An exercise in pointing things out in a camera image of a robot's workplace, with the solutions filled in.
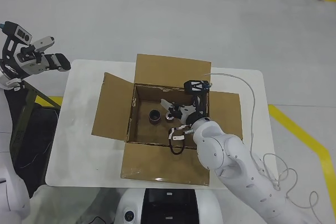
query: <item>white table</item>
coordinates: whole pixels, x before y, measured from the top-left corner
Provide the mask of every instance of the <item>white table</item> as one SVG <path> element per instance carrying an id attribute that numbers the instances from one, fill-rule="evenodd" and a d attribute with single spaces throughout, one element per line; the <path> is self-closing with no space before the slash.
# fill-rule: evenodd
<path id="1" fill-rule="evenodd" d="M 215 173 L 210 173 L 210 186 L 159 183 L 120 178 L 124 142 L 91 135 L 104 72 L 133 82 L 136 64 L 75 60 L 69 73 L 46 183 L 51 186 L 107 188 L 194 188 L 226 189 Z M 251 84 L 256 97 L 253 151 L 262 157 L 274 153 L 273 137 L 265 94 L 263 75 L 259 71 L 212 68 L 212 73 L 229 73 Z M 225 76 L 212 76 L 211 91 L 240 95 L 244 143 L 250 145 L 250 119 L 253 97 L 242 81 Z M 267 165 L 277 175 L 276 160 L 267 157 Z"/>

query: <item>gray floor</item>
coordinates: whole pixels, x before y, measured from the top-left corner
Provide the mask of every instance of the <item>gray floor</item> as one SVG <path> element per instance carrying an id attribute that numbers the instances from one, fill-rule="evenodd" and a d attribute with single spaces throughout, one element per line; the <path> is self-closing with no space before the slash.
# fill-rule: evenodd
<path id="1" fill-rule="evenodd" d="M 208 60 L 214 67 L 260 70 L 268 103 L 287 105 L 278 108 L 329 149 L 336 173 L 336 3 L 3 0 L 0 22 L 6 20 L 21 24 L 34 39 L 55 37 L 47 53 L 64 53 L 71 61 L 134 62 L 137 53 L 146 53 Z M 0 51 L 3 43 L 0 33 Z M 28 80 L 49 96 L 63 96 L 67 75 L 47 72 Z M 309 192 L 318 191 L 316 211 L 324 223 L 334 223 L 317 155 L 273 118 L 271 124 L 276 154 L 299 171 L 291 197 L 307 205 Z M 293 175 L 283 187 L 292 182 Z M 231 212 L 230 192 L 217 194 L 225 222 L 239 223 Z M 87 197 L 87 203 L 94 198 Z M 257 217 L 256 223 L 263 222 Z"/>

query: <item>open cardboard box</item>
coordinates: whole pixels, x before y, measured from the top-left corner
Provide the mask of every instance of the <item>open cardboard box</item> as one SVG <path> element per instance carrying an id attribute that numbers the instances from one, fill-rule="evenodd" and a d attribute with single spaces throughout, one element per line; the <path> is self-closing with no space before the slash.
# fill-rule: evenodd
<path id="1" fill-rule="evenodd" d="M 168 131 L 181 124 L 178 119 L 165 121 L 167 111 L 160 100 L 191 105 L 192 96 L 184 93 L 184 82 L 210 81 L 210 76 L 202 76 L 210 70 L 210 62 L 138 54 L 134 83 L 105 73 L 92 134 L 126 141 L 121 178 L 209 185 L 209 170 L 198 160 L 192 135 L 185 140 L 182 154 L 171 153 Z M 211 91 L 207 98 L 210 118 L 224 132 L 242 139 L 239 95 Z M 148 120 L 152 109 L 161 113 L 157 125 Z M 180 150 L 181 142 L 172 144 L 175 151 Z"/>

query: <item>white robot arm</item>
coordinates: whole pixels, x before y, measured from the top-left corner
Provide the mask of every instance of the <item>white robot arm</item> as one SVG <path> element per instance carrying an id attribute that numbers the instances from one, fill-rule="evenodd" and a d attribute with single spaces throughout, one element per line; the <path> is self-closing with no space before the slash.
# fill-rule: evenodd
<path id="1" fill-rule="evenodd" d="M 189 81 L 184 87 L 186 92 L 196 95 L 198 92 L 206 93 L 210 84 L 206 81 Z M 284 193 L 276 190 L 277 183 L 256 168 L 252 157 L 256 158 L 255 162 L 262 168 L 262 172 L 268 172 L 264 170 L 259 157 L 251 155 L 238 136 L 224 133 L 216 122 L 206 117 L 203 108 L 205 104 L 201 107 L 200 99 L 196 96 L 194 98 L 196 100 L 191 106 L 176 106 L 164 99 L 161 100 L 161 105 L 184 126 L 191 127 L 185 134 L 194 132 L 193 139 L 197 144 L 201 164 L 208 170 L 214 170 L 224 185 L 255 210 L 266 223 L 318 223 L 294 206 Z"/>

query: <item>black object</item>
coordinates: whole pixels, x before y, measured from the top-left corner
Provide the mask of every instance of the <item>black object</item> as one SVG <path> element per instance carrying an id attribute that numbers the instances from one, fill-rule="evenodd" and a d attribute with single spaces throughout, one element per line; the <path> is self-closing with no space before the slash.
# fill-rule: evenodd
<path id="1" fill-rule="evenodd" d="M 21 63 L 36 59 L 36 63 L 39 64 L 41 63 L 41 52 L 35 50 L 35 46 L 31 44 L 27 48 L 23 47 L 20 49 L 20 53 L 17 54 L 17 58 Z"/>
<path id="2" fill-rule="evenodd" d="M 156 125 L 161 121 L 161 113 L 158 110 L 151 110 L 148 118 L 151 124 Z"/>
<path id="3" fill-rule="evenodd" d="M 54 61 L 52 60 L 51 56 L 53 54 L 46 54 L 45 58 L 47 59 L 49 66 L 46 67 L 46 69 L 48 70 L 56 70 L 59 69 L 59 67 L 54 63 Z M 71 69 L 71 65 L 69 63 L 69 61 L 67 60 L 67 58 L 63 55 L 63 54 L 55 54 L 58 62 L 61 64 L 62 68 L 65 70 L 70 70 Z"/>
<path id="4" fill-rule="evenodd" d="M 13 22 L 6 21 L 4 27 L 2 28 L 2 32 L 7 35 L 12 41 L 17 42 L 23 45 L 29 45 L 31 34 L 27 32 L 24 28 L 15 24 Z"/>
<path id="5" fill-rule="evenodd" d="M 168 131 L 168 136 L 170 135 L 170 133 L 172 133 L 172 129 L 169 129 L 169 131 Z M 185 148 L 185 138 L 182 140 L 183 145 L 182 145 L 182 147 L 181 147 L 181 149 L 180 149 L 179 152 L 174 152 L 174 150 L 173 150 L 173 146 L 172 146 L 172 140 L 171 140 L 170 138 L 168 139 L 168 141 L 169 141 L 169 148 L 170 148 L 170 151 L 171 151 L 174 155 L 180 155 L 180 154 L 182 154 L 182 152 L 184 151 L 184 148 Z"/>
<path id="6" fill-rule="evenodd" d="M 146 189 L 141 224 L 199 224 L 193 189 Z"/>
<path id="7" fill-rule="evenodd" d="M 172 108 L 169 108 L 169 113 L 174 117 L 174 118 L 178 118 L 178 119 L 181 119 L 182 117 L 182 112 L 180 111 L 180 108 L 183 107 L 183 105 L 180 105 L 180 104 L 176 104 L 176 103 L 172 103 L 173 104 L 173 107 Z"/>
<path id="8" fill-rule="evenodd" d="M 45 184 L 58 115 L 58 110 L 36 106 L 27 125 L 17 160 L 13 164 L 15 172 L 24 180 L 30 197 L 39 186 Z"/>
<path id="9" fill-rule="evenodd" d="M 103 220 L 103 218 L 99 217 L 99 216 L 96 216 L 91 222 L 89 222 L 88 224 L 92 224 L 97 218 L 99 218 L 100 220 L 102 220 L 105 224 L 106 224 L 106 221 Z"/>
<path id="10" fill-rule="evenodd" d="M 200 118 L 207 116 L 207 93 L 210 87 L 211 85 L 208 81 L 189 80 L 184 83 L 184 92 L 193 95 L 193 105 L 195 105 L 196 109 L 194 113 L 187 117 L 186 124 L 193 125 Z"/>
<path id="11" fill-rule="evenodd" d="M 17 47 L 17 44 L 29 45 L 31 35 L 24 30 L 18 24 L 13 22 L 6 21 L 2 27 L 2 32 L 7 35 L 5 45 L 2 49 L 2 59 L 0 60 L 0 67 L 3 69 L 4 73 L 10 78 L 26 78 L 29 76 L 20 66 L 16 63 L 14 58 L 14 53 Z M 10 69 L 6 68 L 5 65 L 9 65 L 13 68 L 15 72 L 12 72 Z"/>
<path id="12" fill-rule="evenodd" d="M 132 211 L 128 211 L 124 214 L 124 219 L 127 221 L 127 222 L 130 222 L 134 219 L 134 213 Z"/>

